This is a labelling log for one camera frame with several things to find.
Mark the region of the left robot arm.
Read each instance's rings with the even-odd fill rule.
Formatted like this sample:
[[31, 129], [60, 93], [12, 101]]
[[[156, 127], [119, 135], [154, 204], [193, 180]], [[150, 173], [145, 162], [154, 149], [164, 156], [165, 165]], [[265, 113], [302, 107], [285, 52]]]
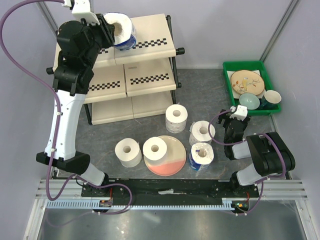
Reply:
[[50, 137], [36, 161], [76, 174], [93, 184], [92, 191], [106, 196], [110, 185], [108, 176], [97, 169], [88, 154], [76, 151], [75, 141], [81, 108], [94, 77], [93, 67], [102, 49], [114, 45], [115, 27], [100, 13], [98, 22], [85, 18], [63, 23], [57, 33], [57, 67], [52, 70], [53, 89], [58, 100], [54, 102]]

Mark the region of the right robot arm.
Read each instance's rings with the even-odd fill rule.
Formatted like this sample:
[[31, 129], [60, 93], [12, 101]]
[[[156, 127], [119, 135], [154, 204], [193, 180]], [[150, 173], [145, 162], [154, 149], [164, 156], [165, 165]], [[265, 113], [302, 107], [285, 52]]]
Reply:
[[250, 116], [236, 116], [236, 107], [222, 109], [217, 123], [224, 128], [223, 142], [213, 141], [224, 148], [225, 156], [233, 161], [251, 158], [246, 168], [234, 172], [230, 177], [229, 191], [235, 197], [242, 196], [247, 187], [263, 183], [268, 179], [284, 179], [287, 172], [295, 169], [296, 161], [280, 135], [273, 131], [248, 135], [244, 131]]

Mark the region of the blue paper towel roll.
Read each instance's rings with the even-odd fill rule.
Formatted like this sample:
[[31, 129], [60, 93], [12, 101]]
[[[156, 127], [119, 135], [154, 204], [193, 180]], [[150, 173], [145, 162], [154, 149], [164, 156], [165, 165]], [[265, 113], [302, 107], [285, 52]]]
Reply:
[[114, 45], [118, 50], [129, 50], [136, 46], [136, 29], [132, 20], [124, 13], [108, 12], [104, 19], [114, 26]]

